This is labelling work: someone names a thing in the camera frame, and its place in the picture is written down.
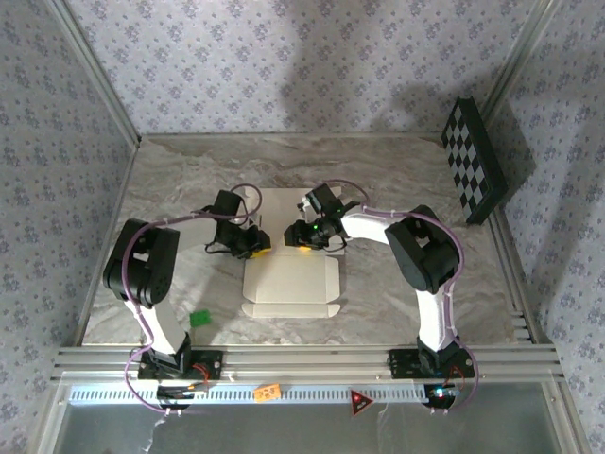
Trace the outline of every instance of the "checkerboard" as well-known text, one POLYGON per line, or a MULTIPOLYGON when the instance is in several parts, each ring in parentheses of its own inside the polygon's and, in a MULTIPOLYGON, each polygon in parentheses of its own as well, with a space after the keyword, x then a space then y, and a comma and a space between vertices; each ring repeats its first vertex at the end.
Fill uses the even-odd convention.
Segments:
POLYGON ((441 141, 466 222, 480 224, 502 201, 508 187, 472 97, 458 99, 441 141))

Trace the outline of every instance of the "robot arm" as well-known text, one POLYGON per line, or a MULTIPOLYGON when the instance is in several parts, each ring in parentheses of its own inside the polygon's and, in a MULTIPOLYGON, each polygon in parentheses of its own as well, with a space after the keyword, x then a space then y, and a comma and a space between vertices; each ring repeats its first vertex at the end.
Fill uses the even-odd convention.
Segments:
POLYGON ((437 220, 426 206, 412 210, 411 217, 382 218, 365 213, 358 203, 344 205, 325 184, 305 196, 300 208, 311 206, 319 215, 312 222, 298 220, 285 232, 285 244, 324 249, 331 236, 345 241, 365 238, 389 244, 407 282, 416 290, 421 327, 419 359, 436 375, 458 352, 452 305, 446 303, 445 283, 458 267, 458 252, 452 239, 438 226, 414 218, 417 214, 437 220))
MULTIPOLYGON (((389 238, 390 241, 397 241, 393 235, 389 235, 389 228, 397 224, 394 218, 379 218, 378 216, 368 215, 363 213, 359 207, 356 207, 347 212, 340 222, 348 241, 354 238, 365 238, 384 244, 390 244, 389 238)), ((439 352, 447 347, 453 342, 453 337, 457 335, 452 306, 445 307, 443 292, 443 286, 439 287, 435 293, 429 290, 416 289, 420 311, 418 337, 433 352, 439 352), (450 312, 448 320, 451 321, 451 325, 449 326, 446 325, 445 310, 450 312)))
POLYGON ((233 221, 195 218, 181 223, 179 230, 161 227, 146 230, 136 241, 128 260, 129 287, 135 302, 129 301, 124 290, 122 262, 131 239, 147 223, 139 219, 127 220, 113 247, 103 271, 103 285, 124 301, 147 335, 140 317, 145 319, 148 334, 153 338, 150 360, 166 371, 182 374, 190 362, 189 335, 179 324, 170 303, 164 300, 172 282, 177 251, 182 250, 183 245, 206 244, 207 253, 221 252, 248 258, 270 248, 268 235, 240 213, 241 201, 237 194, 221 190, 215 203, 200 211, 223 217, 241 215, 243 222, 241 218, 233 221))

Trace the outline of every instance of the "floral wallpaper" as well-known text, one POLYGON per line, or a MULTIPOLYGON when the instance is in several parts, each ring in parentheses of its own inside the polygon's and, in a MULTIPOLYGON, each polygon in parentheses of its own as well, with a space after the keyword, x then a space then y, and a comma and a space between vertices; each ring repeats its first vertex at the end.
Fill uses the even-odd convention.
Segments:
POLYGON ((440 131, 533 0, 69 0, 141 134, 440 131))
POLYGON ((605 453, 605 5, 564 2, 491 135, 529 299, 605 453))
POLYGON ((42 0, 0 2, 0 452, 26 450, 130 147, 42 0))

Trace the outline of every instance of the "warning triangle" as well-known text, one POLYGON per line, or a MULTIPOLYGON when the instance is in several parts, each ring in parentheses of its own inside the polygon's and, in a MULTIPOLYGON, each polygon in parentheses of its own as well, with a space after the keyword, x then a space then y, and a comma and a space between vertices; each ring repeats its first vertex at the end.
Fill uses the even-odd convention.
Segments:
POLYGON ((373 403, 373 400, 367 395, 351 390, 351 403, 353 404, 353 416, 356 416, 369 407, 373 403))

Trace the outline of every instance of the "purple cable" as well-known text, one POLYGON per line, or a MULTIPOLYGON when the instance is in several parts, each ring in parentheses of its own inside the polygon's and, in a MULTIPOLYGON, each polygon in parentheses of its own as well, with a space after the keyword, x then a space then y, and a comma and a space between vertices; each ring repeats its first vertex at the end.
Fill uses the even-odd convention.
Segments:
MULTIPOLYGON (((239 189, 240 187, 250 187, 254 191, 256 191, 256 193, 258 194, 258 203, 254 207, 254 209, 252 211, 250 211, 249 213, 247 213, 247 215, 245 216, 245 218, 249 218, 250 216, 254 215, 256 212, 258 212, 258 210, 261 208, 261 205, 263 204, 263 194, 261 193, 261 190, 258 187, 256 187, 254 184, 249 184, 249 183, 238 184, 237 186, 234 186, 231 189, 231 192, 234 192, 236 189, 239 189)), ((130 355, 128 361, 126 361, 126 367, 124 368, 124 381, 126 382, 126 386, 129 388, 130 392, 134 395, 134 397, 139 402, 141 402, 146 408, 153 410, 153 411, 157 411, 159 413, 165 413, 165 410, 158 409, 157 407, 154 407, 153 405, 149 404, 138 392, 136 392, 134 390, 134 388, 130 384, 129 368, 130 368, 131 364, 134 362, 134 360, 136 358, 140 357, 145 352, 148 352, 149 350, 151 350, 151 348, 153 347, 153 342, 154 342, 153 333, 151 332, 151 328, 149 328, 149 324, 147 323, 147 320, 145 320, 145 317, 143 316, 143 313, 141 312, 141 302, 135 298, 135 296, 132 294, 132 291, 130 290, 130 281, 129 281, 129 276, 128 276, 130 256, 132 253, 132 249, 134 249, 134 245, 147 230, 150 230, 154 227, 175 225, 175 224, 179 224, 181 222, 185 222, 187 220, 202 219, 202 218, 229 220, 229 219, 238 219, 238 218, 241 218, 241 216, 238 216, 238 215, 223 216, 223 215, 214 215, 212 213, 201 212, 201 213, 196 213, 193 215, 182 216, 180 218, 156 220, 154 222, 150 222, 149 224, 146 224, 143 227, 141 227, 132 236, 129 244, 126 247, 126 250, 124 251, 124 256, 122 257, 122 270, 121 270, 122 271, 121 272, 122 286, 124 287, 124 292, 126 293, 126 297, 127 297, 128 301, 130 301, 134 304, 134 307, 136 309, 136 317, 139 320, 139 322, 141 323, 141 325, 143 326, 143 330, 145 331, 145 335, 147 336, 147 345, 145 345, 144 347, 140 348, 139 350, 134 352, 132 355, 130 355)))
POLYGON ((326 184, 328 184, 328 183, 343 183, 343 184, 348 184, 349 186, 354 187, 355 189, 357 189, 361 193, 361 195, 365 198, 365 200, 364 200, 365 203, 370 203, 370 196, 368 195, 368 193, 366 192, 366 190, 363 187, 361 187, 359 184, 357 184, 357 183, 350 182, 349 180, 342 180, 340 178, 333 178, 333 179, 330 179, 330 180, 323 180, 320 184, 318 184, 317 186, 315 186, 314 189, 318 188, 319 186, 321 186, 324 183, 326 183, 326 184))
MULTIPOLYGON (((446 225, 443 225, 438 220, 431 218, 429 216, 426 216, 426 215, 419 214, 419 213, 408 213, 406 211, 389 212, 389 211, 374 210, 372 208, 368 208, 368 206, 366 206, 365 203, 361 205, 361 210, 364 213, 367 213, 367 214, 373 215, 373 216, 378 216, 380 218, 420 219, 425 222, 428 222, 429 224, 433 224, 436 227, 439 227, 452 239, 452 241, 454 242, 454 245, 456 246, 456 249, 458 251, 458 257, 459 257, 460 262, 458 264, 458 268, 456 269, 456 272, 454 273, 454 276, 452 276, 452 278, 445 283, 445 286, 443 288, 443 306, 444 306, 444 312, 445 312, 445 314, 444 314, 445 315, 445 327, 452 332, 452 318, 450 315, 452 301, 450 299, 450 295, 451 295, 452 287, 454 286, 456 281, 459 279, 459 277, 462 275, 462 271, 464 270, 464 249, 462 248, 462 243, 460 243, 460 240, 458 239, 456 234, 449 227, 447 227, 446 225)), ((464 350, 466 353, 468 353, 469 357, 471 358, 471 361, 473 362, 473 371, 475 372, 475 383, 473 384, 473 388, 471 389, 469 396, 461 404, 457 405, 456 407, 454 407, 452 409, 452 410, 459 410, 459 409, 466 407, 469 404, 469 402, 471 402, 471 400, 473 399, 473 397, 476 394, 476 389, 479 386, 479 367, 477 365, 476 357, 475 357, 475 354, 473 353, 473 351, 469 347, 467 347, 461 340, 459 340, 456 336, 453 336, 453 338, 454 338, 454 343, 458 347, 460 347, 462 350, 464 350)))

